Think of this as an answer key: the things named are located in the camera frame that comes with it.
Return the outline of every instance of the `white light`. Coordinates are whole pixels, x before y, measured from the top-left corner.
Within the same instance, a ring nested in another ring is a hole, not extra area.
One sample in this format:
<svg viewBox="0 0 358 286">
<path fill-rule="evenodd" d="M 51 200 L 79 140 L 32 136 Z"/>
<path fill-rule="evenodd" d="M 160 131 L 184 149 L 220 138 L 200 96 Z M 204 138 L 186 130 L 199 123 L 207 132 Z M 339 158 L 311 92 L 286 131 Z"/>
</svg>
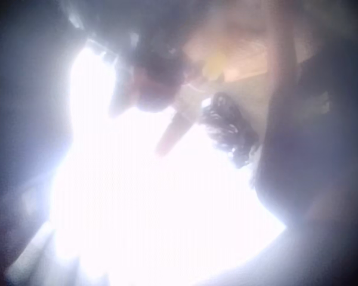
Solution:
<svg viewBox="0 0 358 286">
<path fill-rule="evenodd" d="M 51 221 L 61 258 L 80 256 L 112 285 L 189 285 L 257 254 L 284 226 L 195 126 L 165 159 L 172 116 L 132 109 L 111 120 L 115 74 L 85 49 L 72 69 L 75 139 L 55 177 Z"/>
</svg>

